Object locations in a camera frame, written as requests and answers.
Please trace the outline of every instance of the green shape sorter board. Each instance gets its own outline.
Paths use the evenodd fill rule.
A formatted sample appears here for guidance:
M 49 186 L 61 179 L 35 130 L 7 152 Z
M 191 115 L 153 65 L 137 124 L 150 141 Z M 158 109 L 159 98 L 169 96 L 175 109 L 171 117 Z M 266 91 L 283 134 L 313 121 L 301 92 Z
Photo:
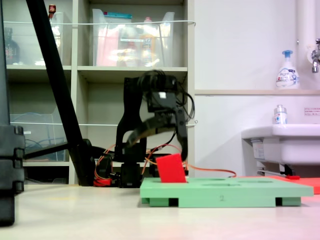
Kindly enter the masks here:
M 239 208 L 300 206 L 301 197 L 313 196 L 311 186 L 267 177 L 188 178 L 187 183 L 161 183 L 145 178 L 142 204 L 150 207 Z

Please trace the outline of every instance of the white sink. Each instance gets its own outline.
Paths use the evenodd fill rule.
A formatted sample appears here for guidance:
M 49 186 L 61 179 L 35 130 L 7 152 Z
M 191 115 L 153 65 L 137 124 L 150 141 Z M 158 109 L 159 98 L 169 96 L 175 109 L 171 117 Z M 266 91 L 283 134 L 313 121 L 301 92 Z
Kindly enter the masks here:
M 251 140 L 254 148 L 258 146 L 260 152 L 263 151 L 258 159 L 260 162 L 320 165 L 320 124 L 255 127 L 244 130 L 241 137 Z

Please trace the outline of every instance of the clear plastic container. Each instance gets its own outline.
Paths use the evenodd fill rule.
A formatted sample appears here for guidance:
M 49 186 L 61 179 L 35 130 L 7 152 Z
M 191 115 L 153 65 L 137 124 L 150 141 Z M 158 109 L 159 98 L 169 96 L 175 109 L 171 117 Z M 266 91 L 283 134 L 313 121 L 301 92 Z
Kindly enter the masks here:
M 57 108 L 52 114 L 39 114 L 35 112 L 10 114 L 10 122 L 11 125 L 23 127 L 26 152 L 39 150 L 50 145 L 61 144 L 66 141 L 65 131 L 61 124 L 62 122 Z M 62 150 L 59 152 L 36 157 L 35 159 L 29 159 L 28 161 L 49 162 L 66 160 L 66 150 Z
M 93 9 L 93 23 L 107 23 L 100 9 Z M 164 20 L 172 21 L 174 12 Z M 93 65 L 113 67 L 172 67 L 173 23 L 93 26 Z
M 174 23 L 165 22 L 175 20 L 174 12 L 167 12 L 164 15 L 163 23 L 160 24 L 163 48 L 163 65 L 173 67 L 173 48 L 174 48 Z
M 51 28 L 63 65 L 71 65 L 72 26 L 63 12 L 53 15 Z M 41 53 L 38 38 L 33 24 L 4 23 L 7 64 L 39 65 L 45 62 Z

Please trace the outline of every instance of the red object in bin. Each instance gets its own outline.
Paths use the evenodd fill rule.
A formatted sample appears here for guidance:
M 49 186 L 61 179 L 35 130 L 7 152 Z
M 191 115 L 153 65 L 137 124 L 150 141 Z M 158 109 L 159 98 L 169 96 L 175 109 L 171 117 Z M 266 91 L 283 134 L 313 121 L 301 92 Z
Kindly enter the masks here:
M 286 176 L 285 178 L 286 178 L 286 179 L 289 179 L 289 180 L 299 180 L 299 179 L 300 179 L 300 176 L 290 176 L 290 175 L 288 175 L 288 176 Z
M 187 183 L 181 154 L 171 154 L 155 159 L 162 183 Z

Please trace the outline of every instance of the faucet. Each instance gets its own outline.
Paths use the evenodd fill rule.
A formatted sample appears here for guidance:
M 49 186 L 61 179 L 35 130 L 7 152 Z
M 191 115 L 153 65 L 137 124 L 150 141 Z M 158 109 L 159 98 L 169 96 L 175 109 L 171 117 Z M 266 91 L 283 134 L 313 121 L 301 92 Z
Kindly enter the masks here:
M 318 62 L 320 58 L 320 38 L 317 38 L 315 40 L 315 43 L 317 45 L 317 50 L 313 50 L 311 57 L 312 57 L 312 72 L 314 74 L 319 72 Z

